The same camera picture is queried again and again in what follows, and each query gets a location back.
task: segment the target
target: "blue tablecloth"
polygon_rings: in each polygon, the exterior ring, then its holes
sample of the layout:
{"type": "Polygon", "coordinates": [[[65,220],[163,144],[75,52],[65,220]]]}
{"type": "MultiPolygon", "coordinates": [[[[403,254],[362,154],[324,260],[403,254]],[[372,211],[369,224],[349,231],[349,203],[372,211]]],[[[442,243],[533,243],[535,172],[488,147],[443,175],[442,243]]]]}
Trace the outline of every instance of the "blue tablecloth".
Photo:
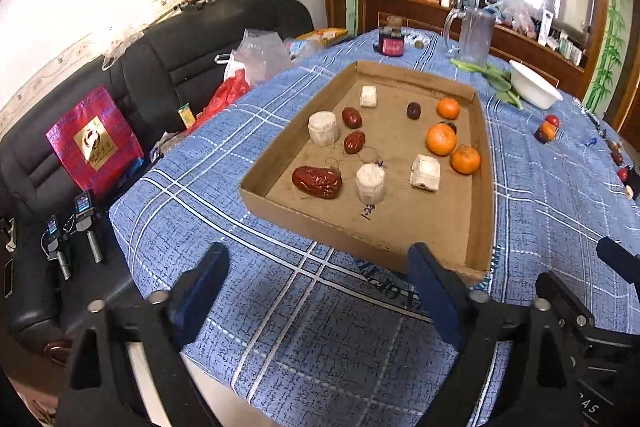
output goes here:
{"type": "MultiPolygon", "coordinates": [[[[577,100],[565,95],[554,106],[561,131],[542,145],[533,137],[542,111],[500,102],[479,74],[450,64],[442,38],[427,35],[423,49],[386,58],[373,52],[372,32],[285,71],[185,139],[111,207],[145,296],[169,288],[210,243],[228,245],[228,279],[184,352],[285,427],[413,426],[456,356],[411,286],[252,216],[239,196],[254,160],[354,60],[436,73],[479,91],[494,166],[495,270],[485,286],[495,299],[528,305],[537,275],[551,269],[598,326],[640,331],[635,292],[595,250],[609,235],[640,252],[638,206],[625,198],[606,145],[584,145],[596,132],[577,100]]],[[[490,413],[506,349],[496,350],[473,425],[490,413]]]]}

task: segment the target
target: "gold logo on bag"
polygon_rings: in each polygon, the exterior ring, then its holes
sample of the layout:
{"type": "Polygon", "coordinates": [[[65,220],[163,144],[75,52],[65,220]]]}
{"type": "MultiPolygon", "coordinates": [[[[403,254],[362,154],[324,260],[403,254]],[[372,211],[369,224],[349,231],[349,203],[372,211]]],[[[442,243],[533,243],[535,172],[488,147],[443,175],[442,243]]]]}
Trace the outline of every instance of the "gold logo on bag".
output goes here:
{"type": "Polygon", "coordinates": [[[84,159],[94,170],[102,167],[118,150],[97,116],[74,136],[84,159]]]}

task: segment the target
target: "red gift bag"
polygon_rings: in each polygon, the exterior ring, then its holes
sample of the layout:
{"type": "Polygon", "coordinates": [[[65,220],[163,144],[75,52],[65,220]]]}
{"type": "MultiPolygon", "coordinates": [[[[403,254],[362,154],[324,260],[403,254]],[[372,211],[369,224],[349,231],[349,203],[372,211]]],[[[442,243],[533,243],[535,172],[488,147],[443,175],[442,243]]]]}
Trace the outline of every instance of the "red gift bag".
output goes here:
{"type": "Polygon", "coordinates": [[[196,118],[196,123],[189,127],[189,134],[249,91],[251,91],[251,86],[245,79],[244,70],[237,70],[234,76],[226,79],[216,89],[207,107],[196,118]]]}
{"type": "Polygon", "coordinates": [[[104,86],[60,118],[47,139],[73,181],[98,198],[144,155],[104,86]]]}

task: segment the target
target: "cardboard tray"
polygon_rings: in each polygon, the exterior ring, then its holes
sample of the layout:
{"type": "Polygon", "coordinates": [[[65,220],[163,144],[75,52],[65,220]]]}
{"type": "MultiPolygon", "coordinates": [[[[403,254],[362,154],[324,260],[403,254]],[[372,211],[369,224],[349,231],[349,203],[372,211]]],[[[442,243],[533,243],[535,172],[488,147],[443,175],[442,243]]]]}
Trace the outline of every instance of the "cardboard tray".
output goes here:
{"type": "Polygon", "coordinates": [[[391,270],[406,272],[411,244],[424,241],[443,266],[465,282],[482,280],[490,267],[494,237],[494,179],[486,123],[476,90],[428,73],[374,62],[354,62],[337,74],[298,113],[247,172],[240,184],[244,204],[255,216],[318,243],[345,251],[391,270]],[[376,86],[378,107],[359,105],[362,86],[376,86]],[[440,190],[410,185],[417,154],[432,155],[425,145],[429,127],[442,120],[438,100],[452,96],[462,106],[455,121],[458,144],[470,144],[481,155],[479,171],[455,172],[449,157],[440,161],[440,190]],[[419,102],[419,120],[406,116],[409,102],[419,102]],[[366,143],[356,155],[344,152],[351,132],[340,117],[345,107],[362,115],[366,143]],[[340,138],[320,147],[309,139],[309,117],[332,110],[340,138]],[[374,209],[365,209],[355,194],[354,178],[363,163],[382,160],[386,195],[374,209]],[[337,167],[342,188],[337,198],[322,200],[294,187],[297,167],[337,167]]]}

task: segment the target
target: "apple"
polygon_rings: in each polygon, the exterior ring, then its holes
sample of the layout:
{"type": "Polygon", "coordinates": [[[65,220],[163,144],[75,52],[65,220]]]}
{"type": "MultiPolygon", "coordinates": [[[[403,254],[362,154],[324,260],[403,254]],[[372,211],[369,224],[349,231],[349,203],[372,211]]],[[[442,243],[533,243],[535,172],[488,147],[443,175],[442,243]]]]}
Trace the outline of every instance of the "apple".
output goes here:
{"type": "Polygon", "coordinates": [[[629,169],[627,169],[626,167],[619,169],[618,178],[620,178],[620,181],[622,181],[623,183],[626,183],[626,181],[629,179],[629,169]]]}
{"type": "Polygon", "coordinates": [[[560,119],[554,114],[546,115],[545,121],[548,121],[548,123],[550,123],[551,125],[556,126],[556,128],[560,127],[560,119]]]}

